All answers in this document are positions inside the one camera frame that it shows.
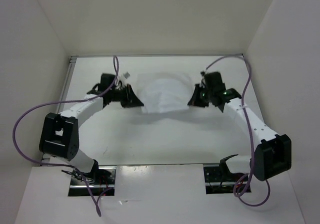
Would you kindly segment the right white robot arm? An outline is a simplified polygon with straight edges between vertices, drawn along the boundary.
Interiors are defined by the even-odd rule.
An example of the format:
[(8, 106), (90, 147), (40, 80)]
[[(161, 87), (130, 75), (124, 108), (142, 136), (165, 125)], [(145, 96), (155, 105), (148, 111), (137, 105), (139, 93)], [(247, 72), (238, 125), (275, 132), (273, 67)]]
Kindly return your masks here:
[(205, 108), (212, 104), (228, 115), (248, 136), (253, 152), (248, 156), (233, 154), (222, 158), (219, 175), (229, 181), (236, 174), (252, 174), (259, 181), (268, 180), (292, 167), (292, 141), (268, 127), (244, 102), (235, 89), (226, 89), (219, 72), (202, 72), (194, 87), (189, 106)]

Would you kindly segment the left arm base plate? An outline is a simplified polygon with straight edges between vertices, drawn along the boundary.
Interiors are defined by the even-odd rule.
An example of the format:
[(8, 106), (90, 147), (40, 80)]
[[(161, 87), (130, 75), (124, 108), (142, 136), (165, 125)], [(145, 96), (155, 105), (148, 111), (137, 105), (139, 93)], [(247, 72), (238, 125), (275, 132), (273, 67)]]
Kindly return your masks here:
[[(92, 194), (98, 197), (102, 196), (114, 196), (115, 195), (115, 181), (116, 181), (116, 166), (99, 166), (101, 174), (98, 178), (87, 178), (88, 185)], [(63, 171), (71, 176), (70, 186), (68, 191), (69, 197), (84, 197), (89, 196), (88, 189), (83, 181), (82, 177), (75, 171)]]

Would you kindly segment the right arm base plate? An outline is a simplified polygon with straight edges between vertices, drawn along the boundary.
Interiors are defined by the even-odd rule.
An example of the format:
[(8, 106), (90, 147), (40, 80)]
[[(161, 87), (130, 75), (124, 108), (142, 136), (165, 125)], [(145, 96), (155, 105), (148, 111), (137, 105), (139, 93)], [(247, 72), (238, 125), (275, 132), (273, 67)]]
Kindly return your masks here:
[(218, 164), (203, 166), (205, 191), (207, 195), (232, 194), (236, 181), (243, 173), (224, 177)]

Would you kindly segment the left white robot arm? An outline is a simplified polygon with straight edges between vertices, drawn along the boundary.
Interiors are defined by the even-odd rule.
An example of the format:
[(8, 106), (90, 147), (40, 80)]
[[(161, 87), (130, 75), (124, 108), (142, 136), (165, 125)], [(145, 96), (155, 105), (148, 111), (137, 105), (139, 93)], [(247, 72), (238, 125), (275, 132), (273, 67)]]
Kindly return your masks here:
[(77, 102), (71, 108), (58, 114), (49, 113), (44, 119), (39, 142), (39, 150), (66, 161), (76, 168), (71, 175), (88, 184), (96, 183), (109, 175), (99, 169), (97, 160), (80, 150), (79, 128), (95, 113), (102, 111), (112, 102), (118, 102), (123, 108), (142, 107), (143, 103), (135, 95), (127, 79), (129, 73), (120, 76), (103, 73), (100, 82), (87, 92), (83, 102)]

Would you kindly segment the white skirt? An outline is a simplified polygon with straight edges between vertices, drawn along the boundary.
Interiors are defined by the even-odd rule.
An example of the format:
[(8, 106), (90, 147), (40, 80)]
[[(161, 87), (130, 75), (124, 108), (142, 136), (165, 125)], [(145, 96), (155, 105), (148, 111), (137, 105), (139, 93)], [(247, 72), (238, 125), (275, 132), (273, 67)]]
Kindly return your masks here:
[(144, 114), (181, 112), (189, 109), (193, 81), (183, 72), (142, 73), (137, 76), (135, 93)]

